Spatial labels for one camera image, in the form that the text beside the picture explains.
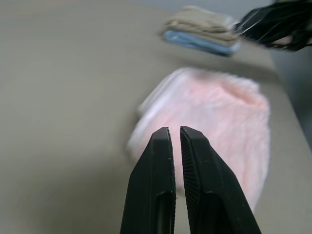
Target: beige towel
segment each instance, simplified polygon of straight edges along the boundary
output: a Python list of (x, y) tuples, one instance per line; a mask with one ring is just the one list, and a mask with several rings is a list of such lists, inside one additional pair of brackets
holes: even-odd
[(167, 19), (165, 25), (172, 30), (209, 36), (210, 33), (229, 32), (236, 23), (238, 21), (231, 16), (217, 14), (196, 6), (186, 6)]

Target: stack of folded towels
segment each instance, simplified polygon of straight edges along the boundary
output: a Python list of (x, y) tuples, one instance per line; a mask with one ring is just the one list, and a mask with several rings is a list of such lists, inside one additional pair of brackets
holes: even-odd
[(231, 16), (186, 6), (167, 19), (163, 36), (174, 44), (230, 56), (240, 47), (233, 32), (237, 23)]

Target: towel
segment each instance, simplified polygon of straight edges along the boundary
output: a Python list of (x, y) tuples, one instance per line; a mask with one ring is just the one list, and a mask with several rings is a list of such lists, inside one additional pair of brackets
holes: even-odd
[(180, 12), (167, 19), (165, 25), (171, 29), (198, 33), (228, 32), (238, 21), (231, 16), (207, 11), (196, 6), (186, 6)]
[(257, 83), (225, 73), (182, 68), (163, 80), (139, 112), (142, 117), (127, 147), (135, 161), (151, 134), (169, 127), (176, 188), (183, 189), (179, 129), (197, 129), (235, 173), (254, 211), (270, 156), (270, 108)]
[(235, 45), (239, 38), (233, 34), (233, 32), (226, 33), (210, 33), (208, 35), (201, 35), (196, 33), (189, 33), (195, 37), (211, 41), (216, 44), (224, 45), (224, 46), (232, 46)]
[(233, 46), (224, 46), (181, 31), (166, 31), (163, 34), (163, 37), (166, 41), (177, 45), (182, 45), (184, 47), (194, 48), (221, 56), (230, 56), (240, 47), (239, 42)]

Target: gray table surface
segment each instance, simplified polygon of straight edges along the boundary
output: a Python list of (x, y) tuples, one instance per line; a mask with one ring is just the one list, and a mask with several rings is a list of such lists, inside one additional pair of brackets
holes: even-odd
[[(136, 108), (184, 66), (261, 84), (272, 143), (255, 217), (264, 234), (311, 233), (312, 156), (268, 51), (244, 43), (222, 58), (165, 43), (171, 13), (122, 0), (31, 10), (0, 17), (1, 233), (118, 233)], [(189, 233), (181, 195), (175, 233)]]

